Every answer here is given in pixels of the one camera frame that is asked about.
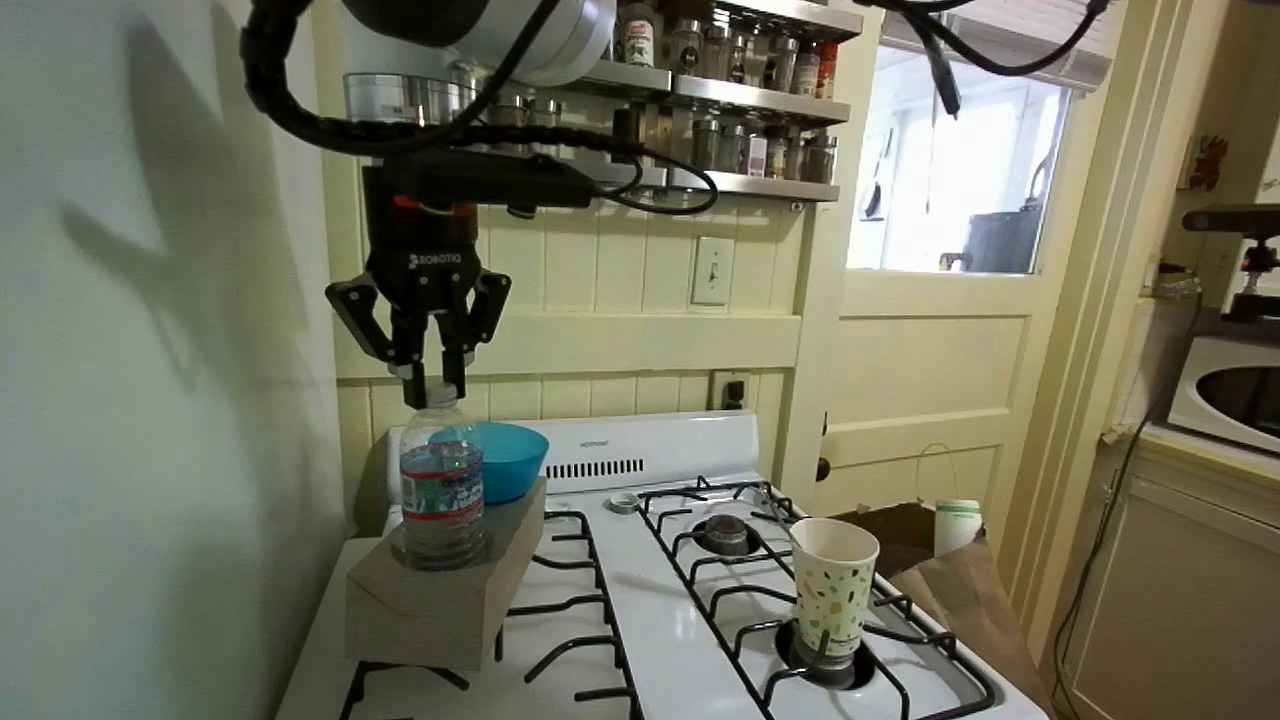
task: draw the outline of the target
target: stove top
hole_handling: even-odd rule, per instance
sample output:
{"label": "stove top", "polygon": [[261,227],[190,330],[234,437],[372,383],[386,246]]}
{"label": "stove top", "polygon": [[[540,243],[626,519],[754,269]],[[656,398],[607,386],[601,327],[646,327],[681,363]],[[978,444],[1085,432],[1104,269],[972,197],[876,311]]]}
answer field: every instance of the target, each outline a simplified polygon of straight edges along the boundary
{"label": "stove top", "polygon": [[[484,670],[352,659],[345,576],[377,542],[352,538],[280,717],[1045,717],[883,579],[857,666],[795,663],[789,522],[800,513],[746,459],[726,463],[756,451],[756,423],[663,415],[659,451],[697,444],[683,459],[716,467],[697,480],[672,480],[681,463],[629,432],[601,438],[636,423],[656,421],[535,423],[554,437],[550,532]],[[731,437],[736,451],[710,451],[710,437]]]}

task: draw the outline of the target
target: plastic water bottle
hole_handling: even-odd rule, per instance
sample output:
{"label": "plastic water bottle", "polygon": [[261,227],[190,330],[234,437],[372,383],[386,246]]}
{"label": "plastic water bottle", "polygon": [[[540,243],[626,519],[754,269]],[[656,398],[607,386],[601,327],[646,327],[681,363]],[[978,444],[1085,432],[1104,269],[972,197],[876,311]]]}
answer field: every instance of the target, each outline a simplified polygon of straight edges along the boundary
{"label": "plastic water bottle", "polygon": [[484,454],[447,390],[434,390],[399,447],[406,538],[412,568],[464,568],[484,556]]}

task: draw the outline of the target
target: spice rack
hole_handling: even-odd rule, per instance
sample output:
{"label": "spice rack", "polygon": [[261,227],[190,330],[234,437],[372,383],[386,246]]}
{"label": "spice rack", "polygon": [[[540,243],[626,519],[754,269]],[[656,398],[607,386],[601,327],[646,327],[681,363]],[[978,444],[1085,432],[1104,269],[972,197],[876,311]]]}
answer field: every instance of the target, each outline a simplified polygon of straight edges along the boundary
{"label": "spice rack", "polygon": [[[794,37],[820,37],[828,43],[846,43],[863,30],[863,16],[853,6],[853,0],[722,0],[722,6],[748,12],[756,28],[784,22]],[[820,130],[828,123],[846,123],[853,117],[850,102],[837,102],[818,93],[784,93],[784,88],[789,82],[765,88],[765,82],[748,82],[742,74],[727,79],[727,74],[706,74],[700,68],[672,72],[672,68],[626,63],[626,61],[601,61],[582,82],[574,82],[574,93],[618,99],[618,102],[629,102],[640,113],[646,108],[652,108],[652,113],[656,108],[659,113],[716,108],[722,117],[731,117],[731,118],[756,117],[756,123],[768,123],[777,135],[784,135],[794,126],[789,145],[800,145],[795,126]],[[574,164],[582,171],[597,176],[601,184],[629,184],[636,171],[634,164],[607,164],[607,159],[574,159]],[[761,197],[761,198],[800,198],[800,204],[839,198],[839,189],[828,180],[795,180],[795,176],[784,180],[777,171],[761,176],[761,171],[754,171],[756,168],[754,159],[742,164],[746,171],[727,171],[727,168],[714,168],[714,164],[700,164],[700,168],[710,168],[722,197]],[[646,168],[636,189],[700,191],[706,184],[681,168]]]}

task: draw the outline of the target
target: door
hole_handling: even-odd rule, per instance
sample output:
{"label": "door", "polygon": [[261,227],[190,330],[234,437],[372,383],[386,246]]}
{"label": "door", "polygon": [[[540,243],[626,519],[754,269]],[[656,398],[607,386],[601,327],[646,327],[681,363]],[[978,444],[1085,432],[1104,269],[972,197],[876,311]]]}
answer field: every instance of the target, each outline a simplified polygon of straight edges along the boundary
{"label": "door", "polygon": [[[873,61],[860,54],[850,61],[850,68],[873,72]],[[981,500],[988,532],[1000,538],[1102,126],[1102,96],[1104,93],[1072,96],[1057,123],[1057,168],[1034,270],[945,270],[945,258],[962,250],[948,250],[957,238],[945,238],[928,246],[939,270],[846,269],[828,275],[832,288],[826,301],[820,288],[812,288],[807,301],[828,304],[828,315],[812,321],[818,327],[805,330],[805,352],[820,352],[826,372],[820,381],[795,381],[795,403],[820,409],[820,454],[832,463],[828,480],[794,480],[794,490],[800,490],[812,513]],[[853,123],[846,135],[846,147],[863,153],[839,157],[846,176],[870,176],[857,168],[883,164],[883,147],[906,145],[873,145],[860,130],[863,126]],[[1030,171],[1007,184],[1007,213],[1030,198],[1030,176],[1042,164],[1042,157],[1034,159],[1034,145],[1012,153],[1026,157]],[[873,189],[850,191],[839,209],[820,216],[837,243],[818,250],[832,250],[832,258],[846,262],[846,254],[870,254],[860,243],[880,243],[880,235],[863,232],[863,220],[880,213],[889,197],[876,189],[876,209],[870,209],[870,197]]]}

